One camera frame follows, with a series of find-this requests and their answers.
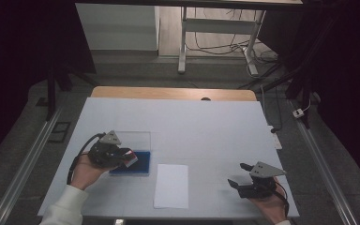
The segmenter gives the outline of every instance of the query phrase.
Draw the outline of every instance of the white paper sheet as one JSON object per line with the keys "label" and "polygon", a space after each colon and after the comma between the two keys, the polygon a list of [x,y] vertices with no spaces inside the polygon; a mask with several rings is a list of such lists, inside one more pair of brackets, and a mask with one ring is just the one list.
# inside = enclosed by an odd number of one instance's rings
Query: white paper sheet
{"label": "white paper sheet", "polygon": [[188,166],[157,165],[154,208],[188,208]]}

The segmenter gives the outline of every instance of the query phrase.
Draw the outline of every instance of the human hand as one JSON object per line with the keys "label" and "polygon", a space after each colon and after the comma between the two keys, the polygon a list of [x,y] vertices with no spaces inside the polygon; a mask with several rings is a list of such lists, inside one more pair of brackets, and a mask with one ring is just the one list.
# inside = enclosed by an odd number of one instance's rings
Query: human hand
{"label": "human hand", "polygon": [[86,154],[81,155],[75,167],[71,185],[75,188],[85,190],[94,184],[103,173],[113,169],[115,168],[100,168],[90,161],[89,156]]}
{"label": "human hand", "polygon": [[[283,189],[277,185],[276,191],[284,196]],[[264,217],[271,223],[277,224],[286,220],[285,216],[285,203],[276,195],[271,195],[270,197],[264,199],[249,199],[253,202],[262,212]]]}

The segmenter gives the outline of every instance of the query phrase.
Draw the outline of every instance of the aluminum rail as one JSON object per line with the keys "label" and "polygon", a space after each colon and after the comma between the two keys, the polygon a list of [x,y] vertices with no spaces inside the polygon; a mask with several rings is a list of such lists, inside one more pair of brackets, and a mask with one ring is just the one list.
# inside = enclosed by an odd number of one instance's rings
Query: aluminum rail
{"label": "aluminum rail", "polygon": [[306,129],[303,122],[301,120],[297,120],[297,126],[300,129],[300,132],[307,144],[307,147],[311,153],[312,158],[314,159],[315,164],[317,165],[318,171],[321,174],[323,182],[328,189],[329,194],[332,196],[335,206],[338,210],[338,213],[343,220],[344,224],[347,225],[357,225],[355,215],[353,214],[353,210],[351,209],[347,199],[345,198],[343,191],[338,186],[338,183],[335,179],[335,176],[332,174],[323,154],[318,146],[317,142],[310,129]]}
{"label": "aluminum rail", "polygon": [[43,124],[36,140],[22,161],[22,165],[14,175],[14,178],[8,186],[4,196],[2,197],[0,202],[0,224],[5,224],[8,220],[8,216],[10,215],[14,204],[19,198],[31,171],[34,169],[39,155],[42,152],[42,149],[45,146],[46,141],[48,141],[49,135],[53,130],[55,122],[63,110],[67,97],[67,93],[59,96],[57,110],[52,115],[51,120],[46,121]]}

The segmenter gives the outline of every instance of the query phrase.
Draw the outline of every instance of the metal stand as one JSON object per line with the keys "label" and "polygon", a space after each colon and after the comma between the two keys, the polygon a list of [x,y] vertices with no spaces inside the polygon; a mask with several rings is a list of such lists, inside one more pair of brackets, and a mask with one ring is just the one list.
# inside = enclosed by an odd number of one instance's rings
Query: metal stand
{"label": "metal stand", "polygon": [[187,18],[187,8],[183,7],[182,33],[179,53],[178,73],[186,72],[186,32],[217,33],[217,34],[239,34],[250,35],[247,48],[243,48],[247,66],[252,75],[258,75],[256,66],[252,62],[251,52],[256,37],[259,34],[265,11],[258,11],[259,16],[255,22],[252,21],[224,21],[211,19]]}

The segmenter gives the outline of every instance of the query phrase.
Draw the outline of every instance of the black curtain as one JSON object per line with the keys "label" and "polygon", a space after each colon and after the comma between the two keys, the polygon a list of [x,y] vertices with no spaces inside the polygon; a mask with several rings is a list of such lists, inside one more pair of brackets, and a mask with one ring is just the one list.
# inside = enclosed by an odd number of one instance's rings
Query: black curtain
{"label": "black curtain", "polygon": [[315,58],[318,111],[360,167],[360,1],[349,1]]}
{"label": "black curtain", "polygon": [[0,142],[22,112],[30,86],[45,80],[52,67],[67,66],[96,72],[72,1],[0,1]]}

